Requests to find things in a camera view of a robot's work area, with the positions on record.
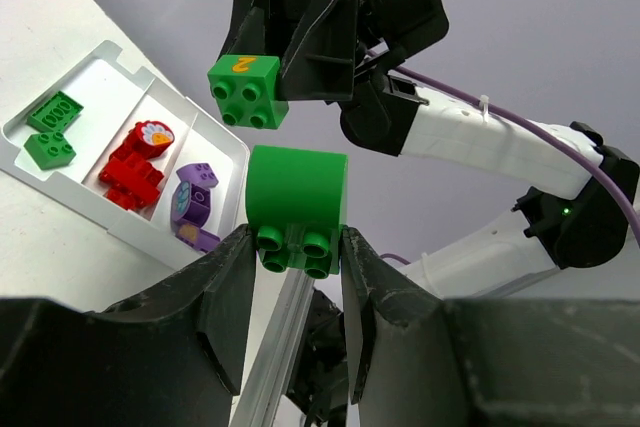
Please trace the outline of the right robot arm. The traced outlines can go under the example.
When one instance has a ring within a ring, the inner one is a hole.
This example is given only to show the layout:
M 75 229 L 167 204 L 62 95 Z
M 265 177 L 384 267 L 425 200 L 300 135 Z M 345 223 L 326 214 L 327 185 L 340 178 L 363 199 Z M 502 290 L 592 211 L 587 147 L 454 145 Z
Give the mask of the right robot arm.
M 354 145 L 529 184 L 512 210 L 408 267 L 471 296 L 613 260 L 639 232 L 639 167 L 589 126 L 521 118 L 405 67 L 442 40 L 442 0 L 233 0 L 210 91 L 230 126 L 275 130 L 292 102 L 337 104 Z

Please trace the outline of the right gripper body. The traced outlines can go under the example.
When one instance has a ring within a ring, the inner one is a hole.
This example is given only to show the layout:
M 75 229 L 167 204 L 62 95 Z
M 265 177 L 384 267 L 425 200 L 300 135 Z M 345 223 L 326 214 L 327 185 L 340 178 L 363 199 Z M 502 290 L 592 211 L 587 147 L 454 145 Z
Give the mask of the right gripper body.
M 355 0 L 353 19 L 354 85 L 366 70 L 395 68 L 449 31 L 442 0 Z

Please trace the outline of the red flower lego brick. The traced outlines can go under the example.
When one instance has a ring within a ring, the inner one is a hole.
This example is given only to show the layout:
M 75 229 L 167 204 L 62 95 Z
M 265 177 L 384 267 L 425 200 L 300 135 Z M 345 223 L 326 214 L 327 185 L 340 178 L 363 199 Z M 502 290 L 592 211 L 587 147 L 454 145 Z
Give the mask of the red flower lego brick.
M 172 130 L 160 121 L 137 122 L 127 137 L 132 150 L 145 159 L 160 157 L 174 142 Z

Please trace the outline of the red lego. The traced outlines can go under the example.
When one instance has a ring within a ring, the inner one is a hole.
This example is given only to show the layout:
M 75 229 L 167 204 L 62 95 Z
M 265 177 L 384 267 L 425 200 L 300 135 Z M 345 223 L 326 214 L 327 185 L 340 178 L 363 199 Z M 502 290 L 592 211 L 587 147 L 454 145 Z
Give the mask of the red lego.
M 147 159 L 121 145 L 109 156 L 98 174 L 107 190 L 104 197 L 124 210 L 138 211 L 154 204 L 160 197 L 159 184 L 164 179 Z

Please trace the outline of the purple lego brick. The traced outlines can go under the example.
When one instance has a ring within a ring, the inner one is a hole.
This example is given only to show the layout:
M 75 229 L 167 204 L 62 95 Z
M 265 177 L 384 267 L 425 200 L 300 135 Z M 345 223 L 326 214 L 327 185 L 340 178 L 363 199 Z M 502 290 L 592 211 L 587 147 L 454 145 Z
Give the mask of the purple lego brick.
M 180 180 L 179 185 L 187 183 L 189 187 L 197 190 L 211 190 L 215 188 L 219 180 L 211 166 L 204 163 L 190 163 L 178 168 L 176 174 Z

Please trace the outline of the purple round lego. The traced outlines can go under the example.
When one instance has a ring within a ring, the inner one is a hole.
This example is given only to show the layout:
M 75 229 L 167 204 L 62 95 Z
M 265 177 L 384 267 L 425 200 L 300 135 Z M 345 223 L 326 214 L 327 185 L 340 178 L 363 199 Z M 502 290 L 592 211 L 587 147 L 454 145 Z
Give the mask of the purple round lego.
M 220 238 L 205 229 L 210 214 L 210 190 L 190 181 L 181 181 L 171 201 L 170 218 L 175 237 L 195 251 L 213 251 Z

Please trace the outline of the green 2x2 lego front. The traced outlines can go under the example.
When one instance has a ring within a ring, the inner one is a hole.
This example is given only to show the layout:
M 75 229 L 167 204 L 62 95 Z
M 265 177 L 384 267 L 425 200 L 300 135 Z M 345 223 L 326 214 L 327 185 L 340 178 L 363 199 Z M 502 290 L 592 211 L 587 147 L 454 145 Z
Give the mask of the green 2x2 lego front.
M 208 71 L 210 91 L 228 126 L 276 130 L 289 111 L 277 98 L 280 59 L 222 55 Z

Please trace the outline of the green 2x3 lego plate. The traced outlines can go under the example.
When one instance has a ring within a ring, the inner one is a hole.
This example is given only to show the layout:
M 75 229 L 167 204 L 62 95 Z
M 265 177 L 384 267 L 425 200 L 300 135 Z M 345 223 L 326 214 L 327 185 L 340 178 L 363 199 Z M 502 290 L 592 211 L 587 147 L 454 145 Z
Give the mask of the green 2x3 lego plate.
M 27 124 L 38 132 L 64 132 L 84 107 L 72 97 L 58 91 L 27 117 Z

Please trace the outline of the small green lego brick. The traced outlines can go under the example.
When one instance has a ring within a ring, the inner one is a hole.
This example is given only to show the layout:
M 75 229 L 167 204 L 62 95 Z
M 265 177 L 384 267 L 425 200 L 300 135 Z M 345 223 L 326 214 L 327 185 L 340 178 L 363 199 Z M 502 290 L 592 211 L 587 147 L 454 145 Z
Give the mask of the small green lego brick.
M 24 149 L 41 170 L 65 167 L 76 156 L 71 144 L 59 131 L 30 135 Z

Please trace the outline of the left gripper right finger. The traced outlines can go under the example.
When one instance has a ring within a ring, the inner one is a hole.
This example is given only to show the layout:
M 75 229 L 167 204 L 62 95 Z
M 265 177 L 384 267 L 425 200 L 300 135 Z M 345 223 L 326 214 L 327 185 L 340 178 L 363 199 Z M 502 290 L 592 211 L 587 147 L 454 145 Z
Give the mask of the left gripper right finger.
M 635 426 L 639 305 L 441 300 L 341 236 L 350 399 L 364 426 Z

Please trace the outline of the green curved lego piece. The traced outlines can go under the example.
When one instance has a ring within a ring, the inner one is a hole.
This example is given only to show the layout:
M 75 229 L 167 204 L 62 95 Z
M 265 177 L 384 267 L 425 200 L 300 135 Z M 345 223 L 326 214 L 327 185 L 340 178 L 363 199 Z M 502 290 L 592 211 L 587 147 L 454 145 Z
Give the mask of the green curved lego piece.
M 348 156 L 258 145 L 246 178 L 246 217 L 264 268 L 314 280 L 340 271 Z

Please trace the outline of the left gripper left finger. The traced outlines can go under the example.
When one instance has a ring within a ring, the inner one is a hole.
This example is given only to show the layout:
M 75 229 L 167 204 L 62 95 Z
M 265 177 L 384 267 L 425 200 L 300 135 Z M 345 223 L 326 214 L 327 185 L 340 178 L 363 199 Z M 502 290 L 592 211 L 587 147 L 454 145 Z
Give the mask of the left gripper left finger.
M 256 274 L 247 225 L 102 312 L 1 303 L 5 426 L 225 426 L 240 393 Z

